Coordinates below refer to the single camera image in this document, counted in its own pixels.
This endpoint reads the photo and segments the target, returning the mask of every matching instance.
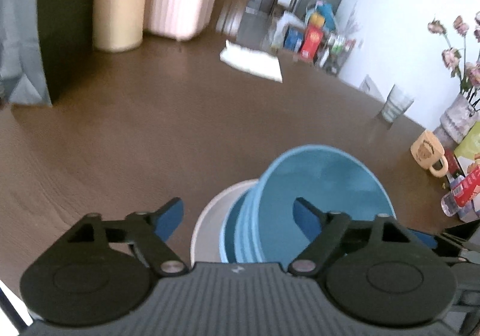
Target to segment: clear drinking glass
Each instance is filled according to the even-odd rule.
[[[411,95],[404,92],[399,86],[394,85],[381,111],[383,118],[392,123],[406,112],[414,100]]]

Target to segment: brown tabletop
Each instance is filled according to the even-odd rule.
[[[174,196],[185,218],[169,245],[188,262],[207,203],[301,144],[363,161],[404,225],[459,223],[441,210],[441,181],[411,157],[421,126],[403,117],[388,128],[380,102],[287,57],[282,84],[249,76],[219,60],[224,45],[210,33],[146,37],[131,52],[95,53],[53,108],[0,112],[0,279],[18,291],[26,267],[88,212],[123,219]]]

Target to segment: stacked bowl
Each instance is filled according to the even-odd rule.
[[[395,216],[382,185],[363,163],[333,147],[304,145],[282,154],[232,204],[220,230],[221,261],[278,262],[286,269],[309,244],[293,219],[298,197],[356,220]]]

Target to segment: orange mug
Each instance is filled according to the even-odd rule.
[[[433,176],[441,178],[448,172],[445,150],[438,138],[429,130],[424,131],[410,147],[413,158],[423,169],[430,170]],[[433,165],[441,160],[443,167],[435,169]]]

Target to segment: pink flower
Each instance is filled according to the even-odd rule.
[[[480,63],[472,64],[468,62],[466,64],[466,74],[469,77],[469,81],[475,88],[480,87]]]
[[[438,19],[431,21],[427,27],[428,31],[432,34],[445,34],[447,32],[445,26],[443,26]]]
[[[453,27],[457,31],[460,36],[465,36],[467,31],[469,31],[469,26],[463,22],[463,18],[458,16],[455,21],[453,22]]]
[[[480,25],[477,25],[475,27],[475,30],[473,31],[473,35],[477,39],[477,42],[480,42]]]
[[[455,48],[444,50],[442,52],[442,59],[443,59],[443,64],[445,64],[445,67],[447,69],[451,69],[452,71],[456,67],[458,67],[458,65],[460,64],[460,60],[458,57],[458,50]]]

